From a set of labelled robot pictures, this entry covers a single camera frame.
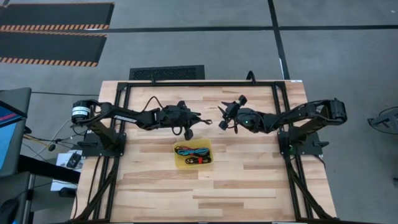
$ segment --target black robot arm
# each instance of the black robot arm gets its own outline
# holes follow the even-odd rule
[[[243,95],[239,97],[238,102],[223,102],[227,109],[224,111],[220,108],[224,118],[224,121],[220,123],[221,129],[233,127],[235,132],[238,132],[237,125],[240,124],[253,133],[267,134],[285,124],[311,119],[300,127],[299,133],[296,133],[296,135],[301,136],[311,134],[327,125],[343,124],[347,120],[344,103],[337,99],[308,102],[281,114],[263,113],[250,108],[241,108],[246,102],[247,99]],[[234,121],[232,127],[228,127],[230,121]]]
[[[105,118],[114,118],[121,121],[136,124],[139,128],[150,131],[158,128],[180,128],[185,130],[184,136],[186,140],[193,137],[192,130],[190,129],[194,124],[204,122],[211,124],[211,120],[202,120],[199,116],[200,113],[191,112],[185,105],[184,101],[179,101],[175,105],[168,105],[161,108],[156,108],[150,111],[142,110],[140,112],[114,106],[111,103],[100,103],[96,100],[81,100],[73,104],[72,109],[72,122],[75,125],[87,126],[96,134],[98,128],[95,127],[96,123]],[[96,107],[101,108],[96,111],[97,115],[93,115]]]

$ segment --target hazard stripe tape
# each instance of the hazard stripe tape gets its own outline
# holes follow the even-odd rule
[[[104,24],[73,24],[73,25],[1,25],[0,30],[77,30],[77,29],[108,29]]]
[[[81,61],[68,61],[68,60],[44,60],[44,59],[31,59],[31,58],[7,58],[0,57],[2,63],[21,63],[29,65],[66,65],[78,67],[96,67],[96,62],[81,62]]]
[[[28,4],[28,5],[41,5],[41,4],[114,4],[114,2],[70,2],[70,3],[62,3],[62,2],[47,2],[47,3],[12,3],[13,5],[21,5],[21,4]]]
[[[107,37],[106,34],[74,33],[74,32],[21,31],[21,30],[0,30],[0,32],[15,32],[15,33],[25,33],[25,34],[49,34],[49,35],[85,35],[85,36]]]

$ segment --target white paper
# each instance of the white paper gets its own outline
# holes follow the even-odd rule
[[[57,166],[61,166],[61,167],[65,167],[67,169],[71,169],[69,167],[67,167],[67,163],[70,159],[70,157],[72,156],[73,153],[77,153],[79,155],[81,155],[81,150],[69,150],[68,153],[59,153],[58,157],[57,157]],[[83,163],[84,163],[84,158],[82,157],[80,162],[77,164],[77,166],[73,169],[74,171],[77,172],[81,172],[81,168],[83,167]],[[64,187],[68,187],[71,189],[77,189],[77,185],[75,184],[70,184],[68,182],[65,181],[61,181],[61,180],[55,180],[53,179],[53,182],[51,184],[51,191],[59,191]]]

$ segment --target wooden table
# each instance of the wooden table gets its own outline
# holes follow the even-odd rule
[[[103,82],[99,101],[113,103],[117,84],[117,81]],[[303,83],[286,81],[286,87],[291,108],[307,101]],[[119,165],[112,222],[295,220],[276,132],[253,134],[239,128],[235,134],[232,129],[223,131],[218,127],[221,113],[217,106],[221,101],[237,100],[240,95],[248,99],[245,107],[275,113],[270,87],[133,87],[129,109],[142,110],[154,95],[164,106],[185,100],[192,111],[202,114],[202,119],[213,120],[210,126],[200,123],[192,130],[194,139],[211,140],[214,163],[178,170],[172,144],[183,141],[183,135],[175,136],[170,129],[144,131],[127,124],[127,145]],[[147,109],[156,107],[156,101],[152,101]],[[96,160],[90,157],[84,163],[77,193],[77,214],[86,207]],[[335,216],[323,164],[314,156],[302,156],[302,160],[309,191],[326,212]],[[93,194],[98,186],[101,162],[98,167]],[[305,217],[299,190],[298,197]],[[100,217],[104,217],[105,208],[106,200],[103,200]]]

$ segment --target computer screen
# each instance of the computer screen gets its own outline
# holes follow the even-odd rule
[[[24,119],[26,116],[3,101],[0,101],[0,128]]]

